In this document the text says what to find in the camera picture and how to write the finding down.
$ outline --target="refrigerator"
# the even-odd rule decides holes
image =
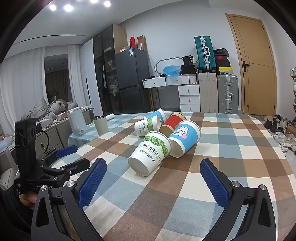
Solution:
[[[149,91],[142,82],[150,77],[147,52],[130,48],[116,54],[115,62],[123,113],[151,111]]]

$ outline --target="white kettle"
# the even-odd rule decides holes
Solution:
[[[78,136],[86,132],[86,123],[82,114],[81,107],[67,111],[71,129],[74,135]]]

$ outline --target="hand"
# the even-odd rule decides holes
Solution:
[[[19,198],[20,198],[20,201],[22,202],[22,204],[24,204],[25,206],[29,207],[32,210],[34,210],[37,196],[38,196],[38,194],[36,194],[32,191],[28,191],[25,194],[19,194]]]

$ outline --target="blue gripper pad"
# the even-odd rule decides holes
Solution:
[[[56,157],[62,158],[64,156],[73,154],[77,152],[77,146],[68,146],[66,148],[60,149],[56,152]]]
[[[88,206],[94,197],[95,192],[97,191],[103,177],[107,171],[107,163],[104,159],[98,158],[100,161],[93,165],[93,168],[88,177],[86,178],[85,182],[83,183],[82,187],[79,190],[79,197],[78,197],[78,206],[83,209],[85,206]]]
[[[229,203],[228,191],[214,170],[205,160],[202,160],[200,163],[200,174],[210,189],[217,204],[220,207],[226,208]]]

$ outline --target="green leaf print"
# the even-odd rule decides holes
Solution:
[[[161,152],[164,154],[164,156],[166,157],[166,155],[168,154],[168,148],[166,147],[166,145],[163,143],[163,141],[157,137],[153,137],[153,136],[145,136],[144,141],[150,141],[152,144],[156,145],[156,146],[161,146]]]
[[[148,125],[147,125],[148,130],[153,131],[152,117],[147,119],[147,122],[148,122]]]

